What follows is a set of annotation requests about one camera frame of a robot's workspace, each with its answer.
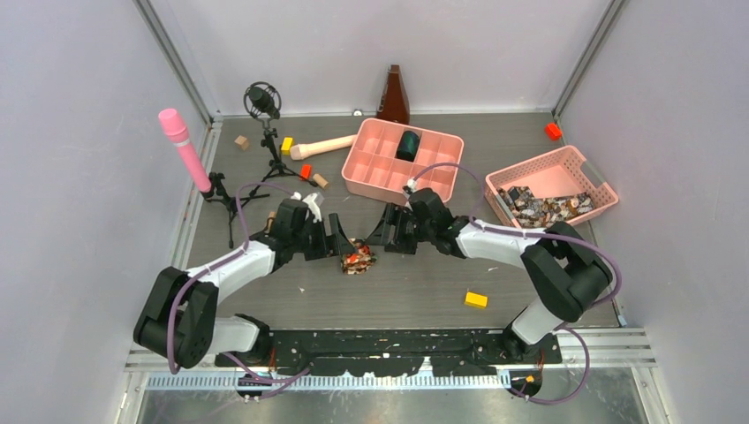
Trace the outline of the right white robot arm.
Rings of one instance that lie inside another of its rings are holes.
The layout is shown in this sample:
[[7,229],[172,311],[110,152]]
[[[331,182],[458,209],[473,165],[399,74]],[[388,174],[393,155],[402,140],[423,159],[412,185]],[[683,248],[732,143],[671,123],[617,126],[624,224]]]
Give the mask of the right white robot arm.
[[429,243],[448,256],[525,270],[536,298],[499,338],[504,353],[520,363],[539,351],[545,336],[578,321],[615,279],[594,246],[567,223],[520,231],[455,216],[430,188],[411,193],[404,206],[387,204],[366,242],[399,254],[415,254],[420,243]]

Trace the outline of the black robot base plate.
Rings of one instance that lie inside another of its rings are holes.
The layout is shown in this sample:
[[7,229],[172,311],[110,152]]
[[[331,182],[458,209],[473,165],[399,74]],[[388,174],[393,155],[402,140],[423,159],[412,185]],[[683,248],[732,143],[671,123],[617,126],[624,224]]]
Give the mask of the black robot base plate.
[[280,378],[350,375],[396,381],[425,371],[443,382],[496,376],[501,366],[518,366],[530,371],[533,381],[517,379],[511,388],[533,395],[541,388],[544,366],[561,361],[551,334],[526,346],[500,329],[339,329],[263,330],[251,351],[217,354],[215,364],[269,367]]

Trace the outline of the floral patterned necktie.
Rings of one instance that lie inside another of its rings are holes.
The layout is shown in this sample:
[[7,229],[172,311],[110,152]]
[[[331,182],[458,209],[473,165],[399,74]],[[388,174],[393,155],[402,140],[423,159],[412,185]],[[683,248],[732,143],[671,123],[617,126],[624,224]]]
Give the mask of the floral patterned necktie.
[[377,256],[364,240],[351,238],[350,242],[354,247],[354,253],[342,257],[342,271],[346,275],[363,274],[377,262]]

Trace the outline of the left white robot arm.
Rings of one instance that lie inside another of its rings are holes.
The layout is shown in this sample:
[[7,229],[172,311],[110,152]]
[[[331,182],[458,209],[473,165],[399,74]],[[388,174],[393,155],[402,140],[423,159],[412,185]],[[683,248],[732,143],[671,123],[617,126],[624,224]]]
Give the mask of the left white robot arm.
[[312,196],[285,199],[270,226],[238,248],[188,270],[161,270],[135,323],[133,341],[165,358],[171,372],[224,352],[259,366],[271,352],[262,322],[245,315],[219,318],[218,306],[245,285],[278,271],[296,254],[314,261],[356,251],[337,214],[324,218]]

